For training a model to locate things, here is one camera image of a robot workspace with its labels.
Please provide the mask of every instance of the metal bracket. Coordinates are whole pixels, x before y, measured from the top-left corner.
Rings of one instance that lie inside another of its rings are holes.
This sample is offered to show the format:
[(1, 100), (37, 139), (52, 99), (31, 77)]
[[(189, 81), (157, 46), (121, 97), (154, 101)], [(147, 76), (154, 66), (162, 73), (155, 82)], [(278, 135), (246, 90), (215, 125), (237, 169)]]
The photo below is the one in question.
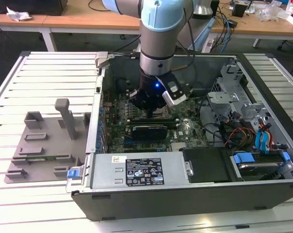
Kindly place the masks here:
[(263, 108), (265, 108), (265, 106), (264, 104), (261, 104), (261, 103), (254, 103), (254, 104), (245, 103), (241, 107), (243, 118), (253, 119), (256, 115), (258, 115), (258, 112), (261, 111)]
[(213, 104), (227, 105), (232, 102), (238, 102), (239, 99), (234, 93), (209, 92), (208, 98)]
[(109, 65), (109, 59), (108, 52), (97, 52), (95, 57), (96, 68), (103, 68)]

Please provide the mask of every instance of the black cable on desk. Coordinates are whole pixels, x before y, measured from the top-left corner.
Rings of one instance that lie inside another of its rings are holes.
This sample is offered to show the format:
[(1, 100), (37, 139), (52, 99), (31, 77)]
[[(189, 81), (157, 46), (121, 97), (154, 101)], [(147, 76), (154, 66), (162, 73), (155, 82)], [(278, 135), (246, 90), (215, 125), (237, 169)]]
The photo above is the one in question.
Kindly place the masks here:
[(88, 7), (94, 11), (101, 11), (101, 12), (104, 12), (104, 11), (110, 11), (110, 10), (100, 10), (100, 9), (96, 9), (96, 8), (93, 8), (90, 6), (90, 4), (93, 2), (94, 0), (91, 0), (89, 3), (88, 3)]

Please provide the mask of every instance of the red wire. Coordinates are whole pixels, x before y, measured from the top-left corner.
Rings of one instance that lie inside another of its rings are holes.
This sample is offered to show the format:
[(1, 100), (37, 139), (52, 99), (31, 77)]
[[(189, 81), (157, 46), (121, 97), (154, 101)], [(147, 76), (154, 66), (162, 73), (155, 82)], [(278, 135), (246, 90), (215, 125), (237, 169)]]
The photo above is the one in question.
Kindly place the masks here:
[(249, 131), (251, 131), (254, 135), (257, 135), (252, 129), (249, 129), (249, 128), (246, 128), (246, 127), (239, 127), (239, 128), (234, 129), (233, 132), (230, 133), (230, 135), (228, 136), (228, 138), (230, 139), (230, 137), (233, 136), (233, 134), (236, 132), (236, 130), (243, 130), (243, 129), (245, 129), (245, 130), (249, 130)]

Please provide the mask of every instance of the blue latch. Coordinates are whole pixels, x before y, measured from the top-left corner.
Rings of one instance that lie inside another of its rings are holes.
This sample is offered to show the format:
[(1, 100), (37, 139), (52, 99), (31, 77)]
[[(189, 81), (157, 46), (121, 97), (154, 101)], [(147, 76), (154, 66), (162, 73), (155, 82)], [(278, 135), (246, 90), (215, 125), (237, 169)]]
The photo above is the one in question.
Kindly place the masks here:
[(253, 163), (255, 162), (253, 155), (251, 153), (237, 153), (234, 155), (235, 163)]
[(80, 174), (80, 170), (77, 170), (77, 169), (69, 170), (67, 173), (67, 178), (68, 179), (78, 178), (79, 174)]
[(288, 160), (291, 159), (291, 158), (290, 158), (290, 155), (289, 155), (287, 152), (283, 152), (283, 153), (282, 153), (282, 157), (284, 158), (285, 161), (288, 161)]

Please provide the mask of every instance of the power supply label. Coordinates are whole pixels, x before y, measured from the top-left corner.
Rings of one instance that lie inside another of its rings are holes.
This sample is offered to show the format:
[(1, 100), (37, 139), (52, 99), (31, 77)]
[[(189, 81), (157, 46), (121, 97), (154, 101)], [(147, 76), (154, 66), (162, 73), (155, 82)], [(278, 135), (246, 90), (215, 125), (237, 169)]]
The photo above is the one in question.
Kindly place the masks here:
[(164, 184), (161, 159), (127, 159), (126, 184), (128, 186)]

